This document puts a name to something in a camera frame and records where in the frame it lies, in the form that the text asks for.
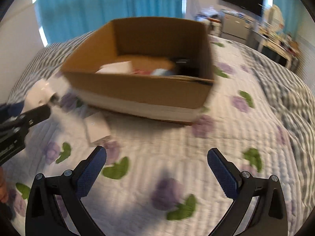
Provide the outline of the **black remote control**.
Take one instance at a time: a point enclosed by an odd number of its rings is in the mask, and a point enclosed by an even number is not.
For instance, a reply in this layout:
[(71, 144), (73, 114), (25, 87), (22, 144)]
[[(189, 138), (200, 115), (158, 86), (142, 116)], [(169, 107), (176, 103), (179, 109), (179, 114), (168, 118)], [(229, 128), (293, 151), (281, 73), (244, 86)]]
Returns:
[(175, 73), (181, 76), (199, 77), (200, 69), (190, 59), (175, 58), (172, 60), (175, 64)]

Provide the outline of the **white plastic bottle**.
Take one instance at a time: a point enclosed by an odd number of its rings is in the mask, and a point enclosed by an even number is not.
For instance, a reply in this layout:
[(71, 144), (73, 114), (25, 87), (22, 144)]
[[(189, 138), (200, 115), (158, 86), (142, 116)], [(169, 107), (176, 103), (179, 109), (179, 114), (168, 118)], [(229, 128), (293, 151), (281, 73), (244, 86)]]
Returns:
[(42, 105), (59, 105), (59, 96), (45, 79), (38, 80), (27, 92), (22, 112), (26, 112)]

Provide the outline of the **white rectangular box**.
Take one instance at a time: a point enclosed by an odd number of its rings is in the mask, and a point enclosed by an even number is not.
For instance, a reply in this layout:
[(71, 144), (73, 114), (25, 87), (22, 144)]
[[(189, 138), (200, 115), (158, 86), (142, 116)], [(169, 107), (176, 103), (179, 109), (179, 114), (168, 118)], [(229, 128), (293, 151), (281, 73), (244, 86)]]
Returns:
[(115, 62), (102, 65), (96, 74), (131, 74), (133, 66), (131, 61)]

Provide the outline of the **floral quilted bedspread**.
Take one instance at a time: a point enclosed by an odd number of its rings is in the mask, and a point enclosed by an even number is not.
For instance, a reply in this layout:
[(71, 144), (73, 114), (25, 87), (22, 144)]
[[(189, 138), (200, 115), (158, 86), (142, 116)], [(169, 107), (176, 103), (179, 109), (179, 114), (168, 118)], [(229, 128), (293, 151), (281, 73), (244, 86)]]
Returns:
[[(59, 68), (86, 36), (38, 52), (11, 91), (22, 101), (47, 78), (63, 98), (33, 127), (25, 150), (4, 164), (12, 225), (25, 234), (27, 193), (36, 174), (60, 175), (91, 152), (84, 104)], [(104, 112), (105, 144), (118, 158), (100, 174), (84, 206), (106, 235), (207, 235), (231, 204), (207, 164), (218, 148), (239, 170), (277, 175), (294, 235), (314, 208), (314, 95), (288, 69), (245, 45), (212, 38), (217, 84), (191, 126)]]

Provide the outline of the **small white flat box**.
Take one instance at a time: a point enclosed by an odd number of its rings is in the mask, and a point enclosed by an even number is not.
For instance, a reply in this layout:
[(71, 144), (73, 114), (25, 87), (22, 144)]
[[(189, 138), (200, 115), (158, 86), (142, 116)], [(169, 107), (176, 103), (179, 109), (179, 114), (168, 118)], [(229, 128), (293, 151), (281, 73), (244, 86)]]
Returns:
[(87, 116), (83, 121), (87, 139), (92, 146), (97, 146), (110, 140), (110, 128), (101, 112)]

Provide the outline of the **blue curtains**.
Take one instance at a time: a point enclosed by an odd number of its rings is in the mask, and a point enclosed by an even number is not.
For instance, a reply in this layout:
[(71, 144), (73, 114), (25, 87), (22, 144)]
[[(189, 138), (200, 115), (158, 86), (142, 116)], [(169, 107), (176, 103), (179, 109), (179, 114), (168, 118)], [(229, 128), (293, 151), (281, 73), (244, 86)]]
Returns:
[(64, 42), (128, 17), (182, 18), (182, 0), (36, 0), (46, 41)]

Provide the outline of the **brown cardboard box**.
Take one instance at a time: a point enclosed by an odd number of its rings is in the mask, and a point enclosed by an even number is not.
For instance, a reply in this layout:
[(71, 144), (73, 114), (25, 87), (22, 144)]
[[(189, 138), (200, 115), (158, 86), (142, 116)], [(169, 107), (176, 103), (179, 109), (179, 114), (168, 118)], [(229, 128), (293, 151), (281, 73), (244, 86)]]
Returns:
[[(190, 59), (199, 77), (177, 75), (175, 58)], [(131, 61), (133, 70), (167, 69), (174, 76), (96, 74), (102, 65)], [(62, 74), (89, 105), (190, 125), (215, 83), (204, 24), (179, 18), (115, 19), (93, 32), (65, 60)]]

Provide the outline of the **white dressing table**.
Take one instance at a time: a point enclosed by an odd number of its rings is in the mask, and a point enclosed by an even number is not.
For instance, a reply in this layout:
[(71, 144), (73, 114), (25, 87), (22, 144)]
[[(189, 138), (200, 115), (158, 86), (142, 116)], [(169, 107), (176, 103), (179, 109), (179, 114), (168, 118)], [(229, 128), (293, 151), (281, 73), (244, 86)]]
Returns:
[(255, 34), (257, 35), (256, 40), (258, 42), (257, 51), (292, 72), (295, 73), (297, 71), (299, 66), (297, 53), (290, 47), (282, 45), (281, 41), (273, 41), (266, 35), (257, 32)]

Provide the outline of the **oval vanity mirror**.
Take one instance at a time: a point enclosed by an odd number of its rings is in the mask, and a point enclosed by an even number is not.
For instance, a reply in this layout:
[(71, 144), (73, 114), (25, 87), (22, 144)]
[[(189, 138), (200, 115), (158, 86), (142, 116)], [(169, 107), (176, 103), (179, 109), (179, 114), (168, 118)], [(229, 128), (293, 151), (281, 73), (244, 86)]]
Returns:
[(284, 28), (283, 14), (277, 5), (272, 5), (265, 10), (264, 21), (267, 23), (268, 29), (271, 32), (279, 32)]

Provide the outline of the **light blue round object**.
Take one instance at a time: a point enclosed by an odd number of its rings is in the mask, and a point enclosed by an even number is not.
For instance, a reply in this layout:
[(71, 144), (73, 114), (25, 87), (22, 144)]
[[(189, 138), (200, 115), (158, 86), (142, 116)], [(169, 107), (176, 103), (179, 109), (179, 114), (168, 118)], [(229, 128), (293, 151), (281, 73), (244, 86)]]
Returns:
[(159, 69), (155, 69), (151, 72), (151, 76), (166, 76), (166, 77), (169, 77), (169, 76), (174, 76), (175, 73), (171, 70), (167, 70), (167, 69), (162, 69), (162, 68), (159, 68)]

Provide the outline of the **red rose card box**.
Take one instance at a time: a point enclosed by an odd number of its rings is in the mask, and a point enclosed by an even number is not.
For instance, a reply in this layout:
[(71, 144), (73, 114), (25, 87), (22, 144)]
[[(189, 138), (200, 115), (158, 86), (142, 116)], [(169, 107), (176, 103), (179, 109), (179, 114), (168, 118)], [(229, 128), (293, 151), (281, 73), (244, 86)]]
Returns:
[(147, 71), (147, 70), (139, 70), (139, 69), (135, 69), (132, 72), (133, 75), (151, 75), (152, 71)]

